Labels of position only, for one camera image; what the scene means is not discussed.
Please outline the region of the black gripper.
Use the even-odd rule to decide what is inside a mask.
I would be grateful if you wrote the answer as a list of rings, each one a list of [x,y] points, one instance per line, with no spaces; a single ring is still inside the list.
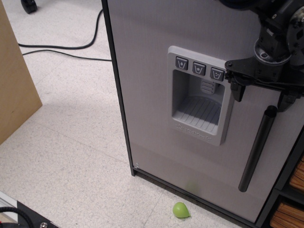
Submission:
[[[225,63],[225,79],[231,84],[234,99],[241,102],[247,86],[280,91],[278,112],[285,112],[296,99],[304,96],[304,73],[289,63],[269,65],[256,57],[229,60]]]

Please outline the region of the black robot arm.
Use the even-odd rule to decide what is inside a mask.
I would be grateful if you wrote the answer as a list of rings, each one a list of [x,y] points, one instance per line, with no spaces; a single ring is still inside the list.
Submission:
[[[250,10],[261,25],[254,56],[225,63],[225,78],[234,99],[246,87],[277,90],[279,112],[304,96],[304,2],[302,0],[223,0],[235,10]]]

